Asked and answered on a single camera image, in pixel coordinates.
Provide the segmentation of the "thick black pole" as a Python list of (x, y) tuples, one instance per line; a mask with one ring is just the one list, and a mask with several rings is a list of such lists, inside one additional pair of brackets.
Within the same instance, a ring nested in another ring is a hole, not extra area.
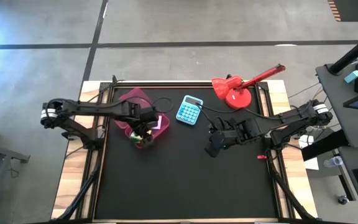
[(342, 56), (337, 62), (328, 67), (328, 72), (332, 75), (338, 76), (339, 72), (346, 68), (351, 62), (358, 58), (358, 44), (353, 47), (348, 53)]

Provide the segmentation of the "small teal box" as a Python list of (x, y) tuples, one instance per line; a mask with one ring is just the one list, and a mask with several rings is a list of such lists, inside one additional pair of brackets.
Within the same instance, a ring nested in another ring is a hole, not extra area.
[(346, 83), (352, 83), (353, 81), (355, 81), (356, 79), (358, 79), (358, 70), (354, 70), (352, 71), (350, 74), (348, 74), (345, 78), (344, 81)]

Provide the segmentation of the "clear water bottle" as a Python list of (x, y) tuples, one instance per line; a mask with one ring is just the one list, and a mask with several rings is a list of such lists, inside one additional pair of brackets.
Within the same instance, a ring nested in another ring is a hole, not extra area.
[(334, 156), (324, 161), (324, 166), (327, 168), (337, 167), (341, 165), (343, 165), (343, 160), (341, 156)]

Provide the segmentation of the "black aluminium table frame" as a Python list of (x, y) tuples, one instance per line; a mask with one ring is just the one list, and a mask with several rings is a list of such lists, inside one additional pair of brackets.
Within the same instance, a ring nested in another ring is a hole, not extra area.
[[(207, 80), (195, 81), (119, 81), (118, 87), (123, 88), (208, 88), (210, 82)], [(79, 99), (82, 101), (103, 102), (112, 96), (113, 91), (107, 88), (107, 81), (85, 81), (81, 87)], [(264, 115), (281, 113), (289, 109), (289, 101), (285, 84), (282, 80), (268, 80), (258, 89), (261, 97), (261, 105)], [(81, 151), (80, 140), (74, 139), (68, 142), (66, 152), (71, 157), (63, 161), (62, 173), (53, 205), (51, 219), (55, 220), (68, 208), (69, 204), (75, 199), (75, 195), (84, 185), (86, 178), (90, 175), (90, 170), (95, 168), (98, 156), (104, 156), (104, 152), (98, 151)], [(305, 210), (312, 216), (316, 217), (317, 211), (311, 192), (308, 175), (303, 163), (303, 156), (298, 148), (298, 143), (292, 141), (283, 151), (279, 159), (275, 162), (276, 169), (288, 184), (288, 187), (302, 204)], [(99, 184), (91, 185), (87, 190), (85, 197), (80, 200), (78, 208), (69, 217), (70, 220), (86, 220), (88, 223), (93, 222), (96, 196)], [(196, 218), (196, 219), (165, 219), (164, 223), (179, 224), (200, 224), (200, 223), (273, 223), (275, 218)]]

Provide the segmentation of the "pink plastic pencil case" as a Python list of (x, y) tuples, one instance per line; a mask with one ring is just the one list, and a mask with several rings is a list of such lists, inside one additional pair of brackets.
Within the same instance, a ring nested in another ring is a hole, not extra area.
[[(138, 103), (142, 108), (149, 108), (151, 104), (150, 98), (140, 89), (140, 88), (134, 88), (128, 93), (125, 93), (119, 97), (119, 101), (122, 100), (129, 100), (132, 103)], [(167, 118), (167, 116), (164, 113), (158, 112), (158, 116), (162, 115), (162, 125), (161, 129), (152, 129), (153, 126), (155, 126), (156, 123), (152, 123), (150, 126), (150, 129), (152, 131), (154, 140), (161, 135), (170, 125), (170, 120)], [(130, 139), (130, 134), (132, 132), (132, 128), (123, 121), (114, 121), (117, 126), (124, 130), (125, 135)], [(134, 144), (135, 147), (139, 149), (145, 149), (145, 147), (140, 147), (139, 145)]]

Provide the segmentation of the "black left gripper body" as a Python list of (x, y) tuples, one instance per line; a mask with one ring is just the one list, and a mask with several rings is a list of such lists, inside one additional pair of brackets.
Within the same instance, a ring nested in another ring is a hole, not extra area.
[(158, 113), (155, 108), (141, 108), (139, 119), (135, 122), (134, 127), (142, 126), (142, 134), (145, 134), (150, 128), (149, 124), (158, 121)]

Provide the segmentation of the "white paper sheet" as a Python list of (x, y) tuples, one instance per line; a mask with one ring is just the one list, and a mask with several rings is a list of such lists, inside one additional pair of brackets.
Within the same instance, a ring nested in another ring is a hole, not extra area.
[(304, 165), (306, 169), (309, 170), (319, 170), (319, 165), (318, 165), (318, 158), (314, 157), (312, 159), (309, 159), (307, 161), (304, 161)]

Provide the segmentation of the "grey side desk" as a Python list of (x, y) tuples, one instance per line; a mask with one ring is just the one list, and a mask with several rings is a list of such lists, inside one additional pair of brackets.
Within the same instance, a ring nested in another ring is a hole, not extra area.
[(349, 65), (342, 70), (339, 76), (335, 76), (329, 73), (327, 66), (323, 65), (316, 67), (316, 74), (349, 145), (358, 147), (358, 109), (343, 107), (343, 103), (358, 95), (354, 92), (353, 85), (344, 81), (344, 77), (353, 69), (354, 67)]

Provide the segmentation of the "red desk lamp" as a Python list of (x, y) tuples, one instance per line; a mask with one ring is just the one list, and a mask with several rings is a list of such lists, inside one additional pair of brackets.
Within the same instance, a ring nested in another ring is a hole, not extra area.
[(214, 92), (220, 100), (225, 100), (226, 104), (235, 110), (247, 108), (252, 96), (247, 89), (250, 86), (261, 82), (275, 74), (285, 71), (284, 65), (278, 64), (251, 80), (244, 81), (240, 76), (230, 76), (226, 78), (213, 78), (211, 80)]

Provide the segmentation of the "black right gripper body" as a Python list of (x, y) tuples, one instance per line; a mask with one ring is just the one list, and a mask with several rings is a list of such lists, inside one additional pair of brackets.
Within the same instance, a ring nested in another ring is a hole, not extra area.
[(223, 120), (219, 120), (218, 124), (209, 125), (209, 142), (212, 147), (230, 147), (239, 143), (239, 136), (237, 131), (230, 127)]

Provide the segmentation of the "black flat beam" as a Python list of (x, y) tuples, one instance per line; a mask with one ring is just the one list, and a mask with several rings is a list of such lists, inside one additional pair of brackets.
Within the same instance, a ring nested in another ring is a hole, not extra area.
[(349, 142), (343, 130), (333, 131), (325, 129), (317, 138), (317, 140), (309, 146), (301, 150), (303, 160), (307, 161), (320, 154), (332, 151), (342, 146), (348, 146)]

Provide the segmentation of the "blue calculator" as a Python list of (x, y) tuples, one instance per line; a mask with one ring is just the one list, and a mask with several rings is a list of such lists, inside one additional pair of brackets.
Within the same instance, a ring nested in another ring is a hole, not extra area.
[(203, 100), (185, 95), (176, 113), (176, 120), (194, 126), (201, 113)]

